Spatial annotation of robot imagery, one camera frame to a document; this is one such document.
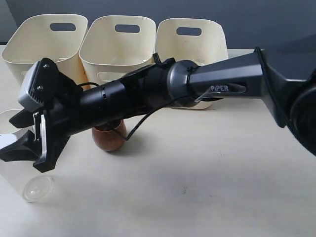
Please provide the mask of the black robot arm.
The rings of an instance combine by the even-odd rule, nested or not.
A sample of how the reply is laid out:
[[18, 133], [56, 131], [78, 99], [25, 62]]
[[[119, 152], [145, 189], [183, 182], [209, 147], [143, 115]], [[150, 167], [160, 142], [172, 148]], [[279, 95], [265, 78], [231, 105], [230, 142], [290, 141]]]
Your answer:
[[316, 37], [311, 35], [217, 63], [161, 61], [105, 84], [83, 90], [43, 58], [27, 71], [10, 118], [16, 128], [34, 127], [0, 150], [5, 162], [31, 161], [53, 170], [69, 138], [121, 119], [144, 119], [164, 107], [192, 107], [200, 101], [259, 98], [277, 125], [287, 127], [310, 153], [316, 152]]

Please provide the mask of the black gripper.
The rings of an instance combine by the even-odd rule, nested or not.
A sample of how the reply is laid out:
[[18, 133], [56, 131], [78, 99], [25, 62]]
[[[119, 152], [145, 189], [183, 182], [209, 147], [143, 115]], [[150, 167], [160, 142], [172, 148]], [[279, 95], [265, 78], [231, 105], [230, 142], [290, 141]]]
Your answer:
[[[20, 137], [13, 133], [0, 136], [0, 159], [35, 161], [38, 171], [50, 171], [72, 135], [103, 124], [104, 86], [95, 83], [84, 90], [46, 57], [36, 66], [32, 86], [33, 94], [43, 103], [38, 109], [42, 154], [38, 154], [34, 133], [27, 130]], [[16, 128], [33, 126], [33, 113], [23, 109], [9, 122]]]

